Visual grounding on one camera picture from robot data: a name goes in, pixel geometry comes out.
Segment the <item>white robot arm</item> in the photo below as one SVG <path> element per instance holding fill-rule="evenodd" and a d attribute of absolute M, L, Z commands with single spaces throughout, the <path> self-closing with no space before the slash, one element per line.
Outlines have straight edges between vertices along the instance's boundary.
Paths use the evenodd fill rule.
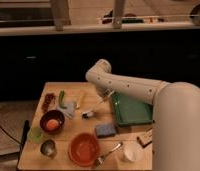
<path fill-rule="evenodd" d="M 200 171 L 200 88 L 187 82 L 115 75 L 105 59 L 85 78 L 103 95 L 108 89 L 153 106 L 153 171 Z"/>

